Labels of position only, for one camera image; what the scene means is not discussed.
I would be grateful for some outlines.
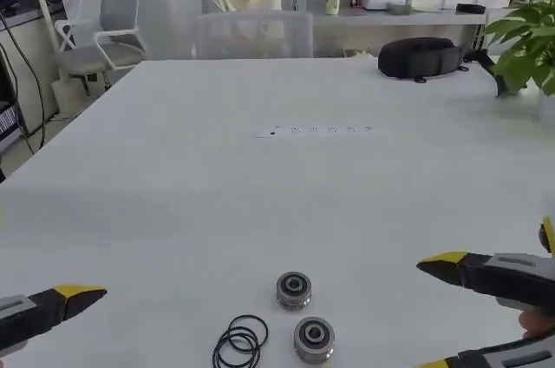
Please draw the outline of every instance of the human hand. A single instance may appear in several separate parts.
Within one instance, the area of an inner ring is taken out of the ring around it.
[[[519,322],[526,330],[523,338],[536,338],[555,328],[555,317],[545,316],[536,310],[522,312],[519,317]]]

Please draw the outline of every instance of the metal bearing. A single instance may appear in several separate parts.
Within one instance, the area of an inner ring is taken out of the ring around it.
[[[285,273],[277,280],[277,302],[287,310],[299,310],[310,303],[312,283],[302,273]]]
[[[310,365],[320,365],[331,358],[336,335],[324,319],[306,318],[298,322],[293,334],[295,352]]]

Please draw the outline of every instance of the potted plant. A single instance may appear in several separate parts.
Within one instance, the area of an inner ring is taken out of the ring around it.
[[[538,86],[542,121],[555,125],[555,0],[529,0],[486,27],[491,43],[515,43],[493,66],[509,89],[520,91],[533,80]]]

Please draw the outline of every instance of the white shelf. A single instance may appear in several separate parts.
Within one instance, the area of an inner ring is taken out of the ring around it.
[[[491,10],[500,13],[506,10]],[[339,15],[325,15],[324,8],[311,9],[314,25],[321,26],[399,26],[399,25],[480,25],[487,14],[457,14],[454,10],[417,12],[412,15],[390,15],[385,11],[341,8]]]

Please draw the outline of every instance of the floor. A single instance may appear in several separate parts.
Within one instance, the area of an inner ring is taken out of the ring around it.
[[[46,139],[45,141],[51,141],[56,135],[60,133],[67,125],[69,121],[51,121],[46,124]],[[29,138],[30,146],[37,151],[41,143],[41,132],[36,132]],[[5,151],[2,152],[2,171],[6,176],[10,176],[14,171],[20,168],[29,158],[31,158],[32,153],[30,152],[27,144],[23,139],[11,144]]]

